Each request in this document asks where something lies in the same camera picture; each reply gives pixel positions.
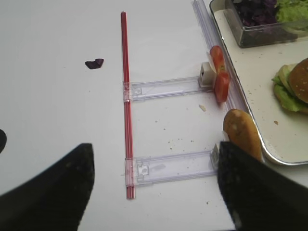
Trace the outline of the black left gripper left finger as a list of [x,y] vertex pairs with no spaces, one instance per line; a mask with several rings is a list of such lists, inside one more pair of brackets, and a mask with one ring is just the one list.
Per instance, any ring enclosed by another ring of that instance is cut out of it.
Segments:
[[95,179],[94,154],[82,143],[39,175],[0,197],[2,231],[76,231]]

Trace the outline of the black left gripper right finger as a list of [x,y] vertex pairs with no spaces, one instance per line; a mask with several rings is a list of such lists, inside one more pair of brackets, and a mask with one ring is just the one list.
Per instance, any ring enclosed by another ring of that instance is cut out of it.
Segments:
[[306,231],[308,189],[229,141],[219,146],[218,187],[237,231]]

